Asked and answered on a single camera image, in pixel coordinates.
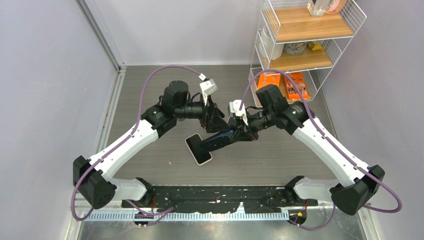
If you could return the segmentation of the black phone case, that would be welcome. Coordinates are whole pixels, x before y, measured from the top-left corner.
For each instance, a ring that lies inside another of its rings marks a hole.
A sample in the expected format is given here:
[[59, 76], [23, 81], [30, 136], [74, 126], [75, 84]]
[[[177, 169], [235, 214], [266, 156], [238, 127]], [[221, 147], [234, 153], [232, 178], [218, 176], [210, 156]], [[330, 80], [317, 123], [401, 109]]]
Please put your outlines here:
[[233, 143], [233, 135], [231, 138], [222, 137], [221, 139], [207, 140], [204, 139], [201, 141], [200, 146], [208, 152], [213, 152], [219, 149], [222, 149]]

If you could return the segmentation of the blue phone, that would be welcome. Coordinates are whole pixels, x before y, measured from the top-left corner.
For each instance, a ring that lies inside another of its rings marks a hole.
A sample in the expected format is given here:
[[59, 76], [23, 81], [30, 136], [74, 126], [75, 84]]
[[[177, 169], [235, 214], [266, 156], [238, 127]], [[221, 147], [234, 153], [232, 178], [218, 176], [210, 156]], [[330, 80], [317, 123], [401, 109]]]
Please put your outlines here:
[[227, 131], [222, 131], [222, 132], [218, 132], [217, 134], [207, 138], [208, 141], [212, 141], [215, 139], [221, 139], [221, 138], [231, 138], [234, 134], [234, 130], [227, 130]]

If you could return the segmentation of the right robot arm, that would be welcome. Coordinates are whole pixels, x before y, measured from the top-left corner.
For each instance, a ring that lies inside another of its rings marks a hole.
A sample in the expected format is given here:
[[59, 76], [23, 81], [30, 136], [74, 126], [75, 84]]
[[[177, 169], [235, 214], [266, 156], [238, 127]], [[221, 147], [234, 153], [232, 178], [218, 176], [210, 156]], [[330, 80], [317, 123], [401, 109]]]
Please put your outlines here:
[[355, 215], [377, 192], [385, 171], [379, 166], [369, 166], [357, 159], [350, 163], [354, 155], [337, 141], [313, 116], [310, 109], [301, 101], [288, 103], [276, 85], [267, 85], [256, 91], [262, 110], [249, 115], [242, 100], [228, 104], [228, 112], [239, 123], [241, 129], [254, 140], [259, 131], [270, 127], [285, 130], [311, 149], [333, 172], [335, 179], [319, 180], [297, 176], [287, 185], [285, 198], [291, 205], [299, 205], [303, 200], [315, 199], [331, 202], [347, 215]]

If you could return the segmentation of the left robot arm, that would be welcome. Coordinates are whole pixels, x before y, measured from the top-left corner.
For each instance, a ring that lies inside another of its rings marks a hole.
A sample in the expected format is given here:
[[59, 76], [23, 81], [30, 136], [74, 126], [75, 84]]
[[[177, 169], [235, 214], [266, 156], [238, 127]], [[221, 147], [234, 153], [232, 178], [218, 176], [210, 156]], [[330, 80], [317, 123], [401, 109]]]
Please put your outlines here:
[[73, 161], [73, 184], [93, 209], [101, 209], [110, 201], [134, 200], [141, 207], [148, 207], [153, 202], [153, 193], [141, 180], [114, 176], [136, 153], [175, 127], [179, 118], [198, 119], [207, 133], [221, 132], [229, 127], [224, 113], [211, 98], [218, 89], [215, 81], [207, 79], [199, 87], [200, 99], [194, 101], [186, 82], [170, 82], [158, 103], [140, 114], [121, 137], [91, 157], [80, 155]]

